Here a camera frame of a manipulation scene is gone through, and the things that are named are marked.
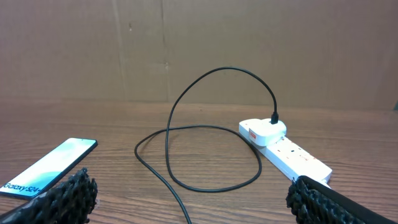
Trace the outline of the Samsung Galaxy smartphone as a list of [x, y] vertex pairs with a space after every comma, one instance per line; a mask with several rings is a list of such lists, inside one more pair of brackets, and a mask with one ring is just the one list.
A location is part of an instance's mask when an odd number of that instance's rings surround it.
[[1, 187], [1, 195], [30, 200], [51, 189], [98, 145], [95, 139], [68, 138]]

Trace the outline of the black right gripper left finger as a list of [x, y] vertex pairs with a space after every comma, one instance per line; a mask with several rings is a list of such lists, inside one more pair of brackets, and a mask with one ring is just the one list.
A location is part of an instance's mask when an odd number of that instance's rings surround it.
[[86, 224], [98, 186], [86, 167], [60, 185], [1, 215], [1, 224]]

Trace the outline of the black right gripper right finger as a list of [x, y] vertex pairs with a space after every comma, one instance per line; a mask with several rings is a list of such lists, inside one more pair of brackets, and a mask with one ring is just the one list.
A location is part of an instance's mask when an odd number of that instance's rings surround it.
[[285, 200], [299, 224], [397, 224], [305, 175], [292, 181]]

